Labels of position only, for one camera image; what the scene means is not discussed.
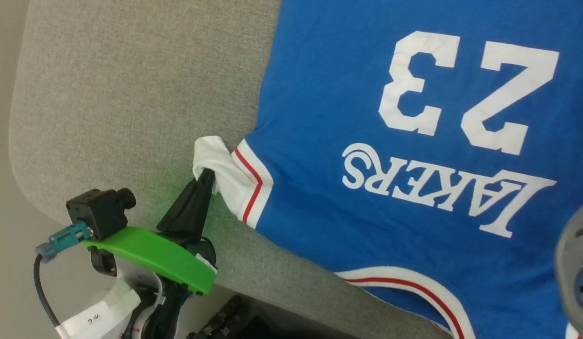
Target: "gray sofa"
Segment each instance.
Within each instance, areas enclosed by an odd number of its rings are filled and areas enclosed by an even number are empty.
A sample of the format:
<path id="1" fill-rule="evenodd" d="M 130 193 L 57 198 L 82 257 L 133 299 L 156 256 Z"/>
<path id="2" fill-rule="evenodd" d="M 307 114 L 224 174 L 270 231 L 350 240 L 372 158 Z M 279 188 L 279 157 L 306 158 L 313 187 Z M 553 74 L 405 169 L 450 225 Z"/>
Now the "gray sofa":
<path id="1" fill-rule="evenodd" d="M 193 144 L 233 148 L 255 123 L 274 0 L 32 0 L 11 107 L 9 152 L 26 197 L 52 219 L 98 187 L 130 188 L 130 224 L 153 228 L 192 178 Z M 220 197 L 207 236 L 216 283 L 359 338 L 448 338 L 279 249 Z"/>

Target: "lakers jersey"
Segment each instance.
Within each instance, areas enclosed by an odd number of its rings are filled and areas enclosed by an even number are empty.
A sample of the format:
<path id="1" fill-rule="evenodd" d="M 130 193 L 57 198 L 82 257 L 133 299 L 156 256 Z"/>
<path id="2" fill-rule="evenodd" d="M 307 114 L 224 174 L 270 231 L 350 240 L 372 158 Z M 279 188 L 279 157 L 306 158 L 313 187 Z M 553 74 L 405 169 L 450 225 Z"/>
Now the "lakers jersey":
<path id="1" fill-rule="evenodd" d="M 456 339 L 577 337 L 583 0 L 283 0 L 256 128 L 197 142 L 280 247 Z"/>

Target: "green bracket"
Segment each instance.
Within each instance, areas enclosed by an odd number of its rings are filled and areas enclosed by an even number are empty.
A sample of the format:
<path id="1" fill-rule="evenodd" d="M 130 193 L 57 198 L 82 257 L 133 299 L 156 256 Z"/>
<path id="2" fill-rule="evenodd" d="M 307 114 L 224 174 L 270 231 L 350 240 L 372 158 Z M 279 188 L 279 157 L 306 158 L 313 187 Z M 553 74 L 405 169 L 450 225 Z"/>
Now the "green bracket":
<path id="1" fill-rule="evenodd" d="M 127 226 L 103 241 L 83 241 L 133 262 L 147 270 L 188 286 L 191 292 L 208 294 L 216 274 L 182 246 L 138 227 Z"/>

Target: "white fabric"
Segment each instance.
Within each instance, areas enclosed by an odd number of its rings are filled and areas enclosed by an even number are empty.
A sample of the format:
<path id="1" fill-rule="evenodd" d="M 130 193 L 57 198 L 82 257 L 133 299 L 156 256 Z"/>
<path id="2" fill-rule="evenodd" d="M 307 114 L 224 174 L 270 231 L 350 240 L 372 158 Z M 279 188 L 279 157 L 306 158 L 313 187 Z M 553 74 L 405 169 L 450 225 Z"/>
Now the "white fabric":
<path id="1" fill-rule="evenodd" d="M 244 202 L 254 183 L 237 167 L 220 137 L 201 137 L 195 141 L 193 174 L 199 178 L 209 168 L 216 174 L 214 193 L 220 192 L 226 206 L 239 219 L 244 212 Z"/>

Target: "white trim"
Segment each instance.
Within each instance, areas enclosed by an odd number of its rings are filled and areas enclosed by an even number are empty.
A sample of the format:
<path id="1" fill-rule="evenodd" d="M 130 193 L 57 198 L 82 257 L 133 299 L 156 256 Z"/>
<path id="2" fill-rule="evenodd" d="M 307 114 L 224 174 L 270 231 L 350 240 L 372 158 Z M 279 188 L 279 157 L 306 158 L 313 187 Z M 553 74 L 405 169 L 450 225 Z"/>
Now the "white trim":
<path id="1" fill-rule="evenodd" d="M 469 317 L 465 311 L 465 308 L 461 304 L 461 301 L 452 294 L 446 287 L 438 283 L 437 281 L 423 275 L 421 273 L 408 270 L 407 268 L 397 267 L 397 266 L 376 266 L 376 267 L 366 267 L 360 268 L 358 270 L 351 270 L 346 272 L 336 273 L 342 279 L 348 281 L 352 285 L 360 287 L 386 287 L 386 288 L 398 288 L 400 290 L 405 290 L 413 292 L 423 299 L 427 300 L 439 313 L 442 315 L 455 339 L 475 339 L 475 333 Z M 366 280 L 366 279 L 396 279 L 409 282 L 410 284 L 396 283 L 396 282 L 385 282 L 385 281 L 366 281 L 366 282 L 353 282 L 353 280 Z M 458 326 L 463 333 L 463 336 L 459 335 L 451 314 L 449 314 L 444 307 L 427 294 L 423 290 L 428 290 L 435 297 L 437 297 L 446 307 L 450 310 L 454 318 L 456 319 Z"/>
<path id="2" fill-rule="evenodd" d="M 580 334 L 578 334 L 578 331 L 575 330 L 571 323 L 567 323 L 565 339 L 580 339 Z"/>
<path id="3" fill-rule="evenodd" d="M 429 321 L 433 324 L 433 326 L 436 326 L 436 328 L 439 328 L 440 330 L 448 333 L 448 335 L 450 335 L 450 337 L 453 336 L 452 335 L 452 331 L 449 328 L 447 328 L 446 326 L 443 326 L 441 324 L 438 324 L 437 322 L 434 322 L 433 320 L 429 320 Z"/>
<path id="4" fill-rule="evenodd" d="M 235 152 L 232 153 L 233 161 L 237 164 L 237 166 L 243 171 L 248 178 L 252 181 L 252 189 L 250 193 L 246 196 L 240 214 L 237 216 L 239 219 L 243 221 L 244 215 L 248 208 L 248 205 L 251 203 L 255 190 L 259 189 L 255 200 L 253 201 L 252 206 L 250 206 L 250 211 L 248 214 L 248 219 L 246 223 L 253 229 L 255 229 L 260 216 L 266 206 L 266 202 L 268 201 L 268 197 L 270 197 L 270 192 L 272 191 L 272 184 L 274 181 L 272 180 L 272 176 L 264 163 L 260 161 L 260 159 L 256 156 L 256 154 L 252 151 L 252 148 L 249 147 L 248 143 L 243 140 L 239 146 L 237 146 L 237 150 L 240 155 L 248 162 L 250 167 L 252 167 L 257 175 L 260 177 L 262 184 L 258 184 L 258 180 L 256 179 L 255 175 L 250 171 L 248 167 L 239 159 Z"/>
<path id="5" fill-rule="evenodd" d="M 226 206 L 240 219 L 243 202 L 254 191 L 250 178 L 233 161 L 220 137 L 201 137 L 195 141 L 193 174 L 199 178 L 205 168 L 216 174 L 214 193 L 222 193 Z"/>

